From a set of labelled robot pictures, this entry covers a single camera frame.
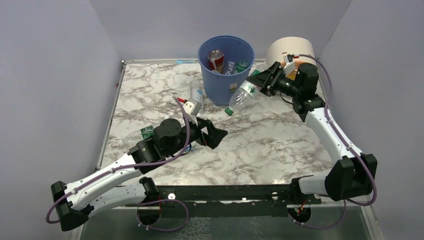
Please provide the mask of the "clear bottle white green label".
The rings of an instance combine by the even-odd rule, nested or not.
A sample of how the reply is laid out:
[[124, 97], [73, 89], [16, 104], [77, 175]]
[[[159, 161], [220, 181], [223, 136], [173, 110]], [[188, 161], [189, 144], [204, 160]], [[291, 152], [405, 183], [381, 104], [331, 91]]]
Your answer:
[[254, 98], [262, 88], [245, 80], [232, 95], [229, 105], [224, 112], [228, 116], [240, 114], [254, 105]]

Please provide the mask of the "green floral label bottle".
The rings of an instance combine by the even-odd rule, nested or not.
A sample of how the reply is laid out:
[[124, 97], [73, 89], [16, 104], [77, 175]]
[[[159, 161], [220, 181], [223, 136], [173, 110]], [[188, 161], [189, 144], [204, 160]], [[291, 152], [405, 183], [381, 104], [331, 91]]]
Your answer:
[[246, 60], [238, 61], [235, 65], [235, 72], [241, 73], [250, 66], [250, 62]]

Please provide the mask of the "upright-lying bottle blue white label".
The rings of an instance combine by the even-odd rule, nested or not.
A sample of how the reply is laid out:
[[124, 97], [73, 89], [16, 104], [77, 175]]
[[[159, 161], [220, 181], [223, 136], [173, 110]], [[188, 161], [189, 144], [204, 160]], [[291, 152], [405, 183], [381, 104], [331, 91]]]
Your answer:
[[196, 100], [200, 103], [201, 107], [204, 107], [203, 103], [203, 90], [202, 90], [202, 84], [199, 80], [192, 80], [190, 82], [190, 98]]

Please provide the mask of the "gold red snack packet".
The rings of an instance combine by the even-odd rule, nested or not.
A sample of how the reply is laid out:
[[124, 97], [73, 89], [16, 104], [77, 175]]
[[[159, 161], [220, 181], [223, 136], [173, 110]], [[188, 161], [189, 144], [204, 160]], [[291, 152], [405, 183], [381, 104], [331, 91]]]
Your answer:
[[220, 49], [211, 50], [207, 54], [207, 59], [211, 71], [219, 74], [223, 72], [225, 55]]

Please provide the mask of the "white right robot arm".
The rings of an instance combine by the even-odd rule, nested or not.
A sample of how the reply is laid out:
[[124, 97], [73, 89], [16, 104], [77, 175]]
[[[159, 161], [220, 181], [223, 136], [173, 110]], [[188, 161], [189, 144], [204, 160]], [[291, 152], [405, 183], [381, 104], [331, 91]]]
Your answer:
[[296, 197], [319, 195], [334, 201], [352, 202], [353, 198], [372, 194], [366, 204], [375, 202], [378, 161], [373, 154], [363, 153], [349, 140], [332, 117], [328, 104], [316, 94], [319, 73], [314, 64], [300, 64], [294, 80], [286, 77], [286, 70], [279, 62], [246, 80], [260, 87], [260, 92], [268, 97], [277, 92], [290, 96], [293, 110], [318, 136], [333, 162], [327, 175], [293, 179], [292, 192]]

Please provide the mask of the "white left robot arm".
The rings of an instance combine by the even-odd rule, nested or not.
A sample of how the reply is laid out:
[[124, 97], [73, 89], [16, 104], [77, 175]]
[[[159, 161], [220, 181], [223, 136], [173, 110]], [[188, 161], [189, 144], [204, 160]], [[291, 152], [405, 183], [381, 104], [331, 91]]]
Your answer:
[[181, 157], [192, 142], [215, 149], [228, 135], [228, 131], [214, 127], [210, 120], [198, 117], [196, 121], [187, 120], [182, 126], [174, 118], [165, 119], [152, 129], [150, 137], [136, 143], [108, 167], [75, 182], [53, 183], [50, 189], [54, 203], [46, 214], [46, 222], [58, 223], [67, 232], [102, 210], [145, 199], [156, 201], [157, 188], [150, 178], [130, 186], [120, 184]]

